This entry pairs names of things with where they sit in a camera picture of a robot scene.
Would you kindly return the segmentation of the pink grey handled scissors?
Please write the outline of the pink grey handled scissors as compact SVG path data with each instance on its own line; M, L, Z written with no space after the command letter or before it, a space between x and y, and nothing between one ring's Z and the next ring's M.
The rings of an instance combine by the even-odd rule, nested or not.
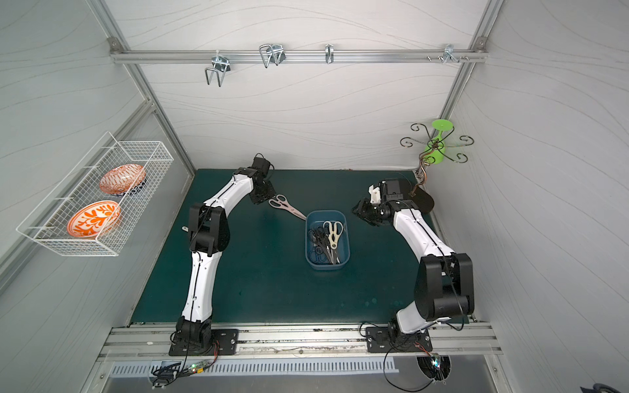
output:
M268 200L268 203L270 206L272 206L275 209L289 212L290 214L298 217L299 219L306 221L306 216L303 213L301 213L301 211L299 211L297 208L292 206L288 202L288 198L286 198L286 196L282 194L277 194L273 196L272 198L270 198L270 200Z

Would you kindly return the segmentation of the cream handled kitchen scissors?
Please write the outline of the cream handled kitchen scissors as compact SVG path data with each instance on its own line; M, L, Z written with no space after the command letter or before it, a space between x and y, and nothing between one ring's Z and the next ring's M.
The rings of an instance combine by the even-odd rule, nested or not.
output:
M343 233L344 227L340 221L325 221L324 229L326 230L329 247L332 250L337 249L339 239Z

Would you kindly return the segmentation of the black scissors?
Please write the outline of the black scissors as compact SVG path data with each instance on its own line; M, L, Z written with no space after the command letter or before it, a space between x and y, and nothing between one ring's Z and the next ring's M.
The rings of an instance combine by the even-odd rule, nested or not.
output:
M309 251L310 262L316 265L332 265L334 263L334 254L329 247L325 229L322 226L310 229L308 237L311 243L311 250Z

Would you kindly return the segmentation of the blue plastic storage box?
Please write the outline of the blue plastic storage box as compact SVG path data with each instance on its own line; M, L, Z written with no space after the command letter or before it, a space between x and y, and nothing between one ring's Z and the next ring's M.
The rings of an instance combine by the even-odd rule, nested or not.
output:
M341 211L312 211L306 216L306 261L313 270L340 270L350 256L347 219Z

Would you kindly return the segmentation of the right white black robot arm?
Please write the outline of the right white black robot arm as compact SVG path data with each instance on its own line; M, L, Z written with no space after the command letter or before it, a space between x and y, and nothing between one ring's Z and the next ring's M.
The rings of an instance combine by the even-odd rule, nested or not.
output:
M391 225L419 262L414 300L397 311L397 331L411 335L435 324L460 331L475 311L473 262L430 228L413 191L404 178L382 180L369 186L369 195L355 205L353 213L373 226Z

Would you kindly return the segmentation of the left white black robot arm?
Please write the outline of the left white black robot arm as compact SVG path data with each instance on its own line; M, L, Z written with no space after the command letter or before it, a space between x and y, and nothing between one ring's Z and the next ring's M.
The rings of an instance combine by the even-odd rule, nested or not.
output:
M245 197L257 205L275 195L269 180L273 167L258 153L251 165L236 170L214 196L191 206L188 248L192 273L185 306L172 338L172 354L205 354L213 346L212 297L219 261L230 241L229 214Z

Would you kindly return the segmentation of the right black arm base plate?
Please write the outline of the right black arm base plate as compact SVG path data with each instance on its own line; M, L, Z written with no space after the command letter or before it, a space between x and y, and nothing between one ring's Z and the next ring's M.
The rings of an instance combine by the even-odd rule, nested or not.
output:
M369 353L420 353L433 351L432 340L427 332L403 334L393 327L369 325L360 329Z

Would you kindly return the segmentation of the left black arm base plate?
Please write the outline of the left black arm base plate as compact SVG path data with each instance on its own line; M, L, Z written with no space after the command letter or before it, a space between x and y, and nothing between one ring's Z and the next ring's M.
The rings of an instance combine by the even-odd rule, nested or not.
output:
M196 332L175 331L170 335L169 356L234 355L238 344L237 329Z

